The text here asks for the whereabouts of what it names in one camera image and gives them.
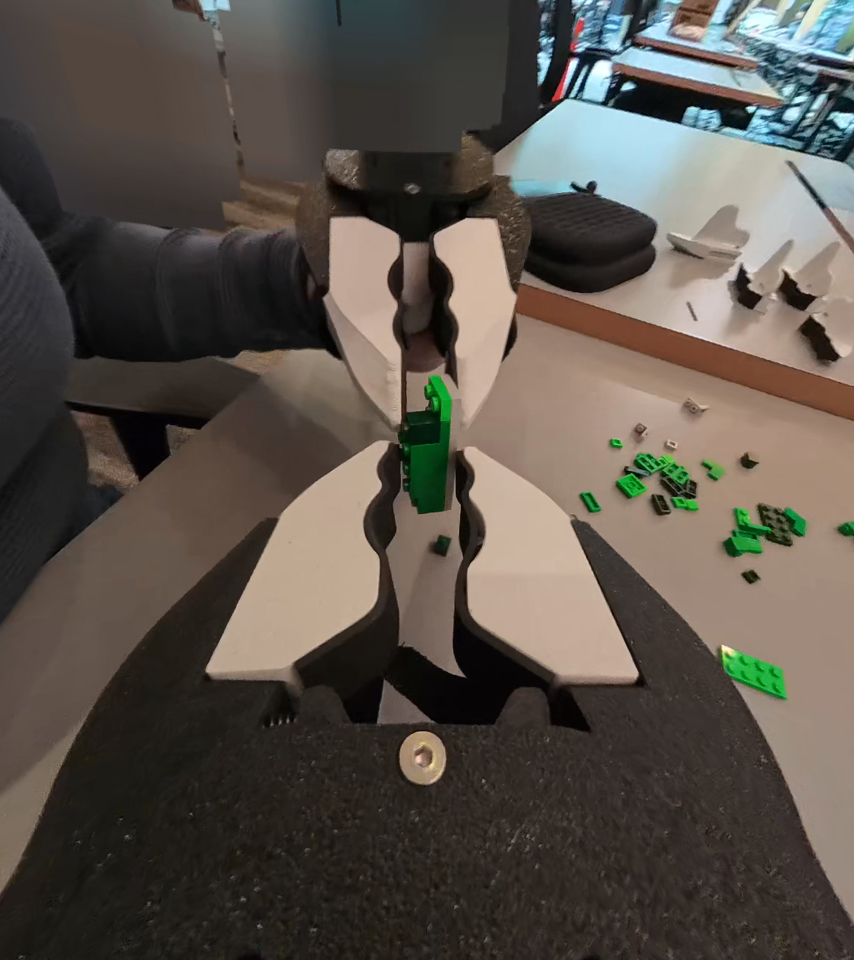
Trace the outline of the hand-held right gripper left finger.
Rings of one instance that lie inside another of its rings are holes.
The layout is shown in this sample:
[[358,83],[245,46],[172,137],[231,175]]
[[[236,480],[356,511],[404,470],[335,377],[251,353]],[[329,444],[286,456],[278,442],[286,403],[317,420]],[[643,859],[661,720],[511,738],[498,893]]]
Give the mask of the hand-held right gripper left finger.
[[400,449],[377,440],[282,511],[207,662],[218,681],[328,687],[365,698],[398,645],[387,558]]

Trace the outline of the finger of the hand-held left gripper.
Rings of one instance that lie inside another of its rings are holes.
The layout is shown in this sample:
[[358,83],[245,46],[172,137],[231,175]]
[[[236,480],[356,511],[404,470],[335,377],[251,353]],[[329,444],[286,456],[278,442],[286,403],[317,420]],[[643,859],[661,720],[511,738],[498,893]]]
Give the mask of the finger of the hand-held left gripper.
[[328,260],[324,306],[340,357],[397,433],[406,411],[407,361],[399,334],[401,302],[390,282],[402,266],[401,239],[365,217],[332,217]]
[[494,218],[463,219],[437,232],[433,258],[440,270],[447,369],[457,387],[460,427],[467,430],[504,361],[517,295]]

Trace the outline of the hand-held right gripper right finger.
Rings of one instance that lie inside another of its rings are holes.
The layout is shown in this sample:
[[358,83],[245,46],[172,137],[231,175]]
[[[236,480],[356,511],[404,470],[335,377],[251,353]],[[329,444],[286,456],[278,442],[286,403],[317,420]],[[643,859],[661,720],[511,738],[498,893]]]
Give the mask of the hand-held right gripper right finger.
[[460,669],[521,671],[548,688],[636,685],[640,671],[575,520],[475,446],[457,454]]

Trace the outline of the green brick assembly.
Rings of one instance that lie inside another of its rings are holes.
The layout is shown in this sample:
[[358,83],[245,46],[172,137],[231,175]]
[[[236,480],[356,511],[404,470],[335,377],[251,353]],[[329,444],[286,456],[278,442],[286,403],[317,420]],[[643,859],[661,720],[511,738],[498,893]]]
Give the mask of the green brick assembly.
[[423,516],[442,513],[448,504],[454,399],[445,379],[431,375],[424,387],[425,407],[409,411],[401,423],[402,487]]

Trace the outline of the grey desk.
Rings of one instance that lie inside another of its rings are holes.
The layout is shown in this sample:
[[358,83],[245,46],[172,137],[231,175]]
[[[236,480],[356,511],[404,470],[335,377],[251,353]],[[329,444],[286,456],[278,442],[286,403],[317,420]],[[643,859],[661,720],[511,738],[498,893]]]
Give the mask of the grey desk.
[[[571,514],[585,518],[577,494],[595,493],[591,524],[705,644],[784,668],[787,702],[750,689],[743,699],[854,921],[854,544],[837,533],[854,520],[854,423],[536,320],[520,326],[470,442]],[[692,416],[687,398],[710,409]],[[290,354],[45,567],[0,628],[0,894],[135,642],[257,523],[384,435],[337,361]],[[741,467],[745,451],[755,469]],[[660,517],[614,489],[642,453],[683,465],[700,511]],[[725,476],[709,479],[703,459]],[[798,510],[810,533],[726,556],[730,509],[761,502]]]

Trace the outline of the black zip case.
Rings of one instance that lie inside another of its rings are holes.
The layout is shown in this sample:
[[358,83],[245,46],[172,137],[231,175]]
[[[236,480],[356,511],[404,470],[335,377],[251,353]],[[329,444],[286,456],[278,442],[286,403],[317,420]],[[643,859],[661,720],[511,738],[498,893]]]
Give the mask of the black zip case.
[[560,290],[601,293],[647,273],[658,223],[595,193],[524,198],[530,243],[525,270]]

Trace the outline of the white table with wooden edge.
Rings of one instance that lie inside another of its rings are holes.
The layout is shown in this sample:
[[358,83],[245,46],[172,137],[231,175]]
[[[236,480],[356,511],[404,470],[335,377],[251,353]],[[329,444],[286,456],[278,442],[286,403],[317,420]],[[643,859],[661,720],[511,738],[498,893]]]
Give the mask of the white table with wooden edge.
[[597,182],[600,193],[659,226],[656,261],[644,275],[599,294],[560,291],[525,276],[521,314],[854,422],[851,354],[822,365],[797,330],[804,315],[780,300],[765,314],[734,302],[735,270],[671,248],[668,232],[694,234],[721,207],[737,205],[750,232],[743,261],[756,267],[793,238],[801,267],[840,241],[831,294],[854,298],[854,215],[821,208],[786,161],[847,165],[814,155],[566,101],[496,156],[517,183]]

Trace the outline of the black chair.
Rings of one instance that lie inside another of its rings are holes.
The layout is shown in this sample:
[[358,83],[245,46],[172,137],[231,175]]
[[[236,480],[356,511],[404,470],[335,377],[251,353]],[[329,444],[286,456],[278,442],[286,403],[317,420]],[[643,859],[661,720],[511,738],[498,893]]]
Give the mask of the black chair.
[[540,1],[537,55],[539,101],[560,101],[613,49],[622,2]]

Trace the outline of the green eight-stud plate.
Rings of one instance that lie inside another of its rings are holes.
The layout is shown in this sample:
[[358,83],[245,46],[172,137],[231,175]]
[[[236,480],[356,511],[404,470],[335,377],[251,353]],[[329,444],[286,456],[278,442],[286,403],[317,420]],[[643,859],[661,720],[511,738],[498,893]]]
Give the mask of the green eight-stud plate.
[[779,700],[789,699],[781,667],[727,645],[719,647],[719,659],[723,671],[733,681]]

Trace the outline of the pile of green toy bricks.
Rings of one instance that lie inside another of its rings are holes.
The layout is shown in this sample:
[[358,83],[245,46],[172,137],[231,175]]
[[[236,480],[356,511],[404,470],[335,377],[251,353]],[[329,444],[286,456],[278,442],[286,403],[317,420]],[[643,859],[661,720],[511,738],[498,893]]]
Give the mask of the pile of green toy bricks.
[[[647,499],[658,517],[700,511],[697,481],[682,464],[665,454],[639,454],[623,467],[614,489],[625,499]],[[809,520],[792,507],[761,502],[755,508],[730,509],[731,530],[722,541],[723,553],[733,559],[760,556],[766,545],[791,547],[810,533]],[[854,519],[837,526],[837,533],[854,544]]]

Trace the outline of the white wedge part black base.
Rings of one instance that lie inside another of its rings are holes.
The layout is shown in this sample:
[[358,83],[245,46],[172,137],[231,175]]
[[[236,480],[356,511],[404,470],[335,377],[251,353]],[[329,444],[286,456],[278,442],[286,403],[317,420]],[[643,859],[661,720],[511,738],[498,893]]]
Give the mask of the white wedge part black base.
[[833,365],[853,349],[854,297],[829,295],[797,330],[822,365]]
[[765,314],[782,284],[785,262],[793,246],[794,239],[787,240],[756,269],[741,262],[732,281],[734,302],[755,313]]
[[793,269],[785,266],[778,287],[780,299],[795,310],[808,314],[815,312],[833,286],[832,265],[840,248],[841,242],[835,241],[802,267]]

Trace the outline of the brown-edged background table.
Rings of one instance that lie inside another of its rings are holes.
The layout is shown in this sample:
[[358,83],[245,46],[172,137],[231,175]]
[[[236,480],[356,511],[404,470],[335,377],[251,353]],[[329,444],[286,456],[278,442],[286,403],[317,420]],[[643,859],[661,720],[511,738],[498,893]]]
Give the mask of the brown-edged background table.
[[637,33],[632,45],[748,71],[756,71],[760,66],[755,56],[746,54],[741,45],[726,38],[722,32],[708,30],[703,38],[690,39],[671,32],[665,21]]
[[747,106],[773,109],[784,103],[778,91],[754,71],[641,47],[613,56],[611,75]]

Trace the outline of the clear plastic sheet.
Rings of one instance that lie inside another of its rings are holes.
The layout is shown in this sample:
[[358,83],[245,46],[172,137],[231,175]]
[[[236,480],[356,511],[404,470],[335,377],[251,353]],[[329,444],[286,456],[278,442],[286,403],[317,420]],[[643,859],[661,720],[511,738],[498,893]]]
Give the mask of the clear plastic sheet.
[[839,168],[821,169],[795,160],[787,160],[786,165],[822,209],[854,215],[854,174],[842,174]]

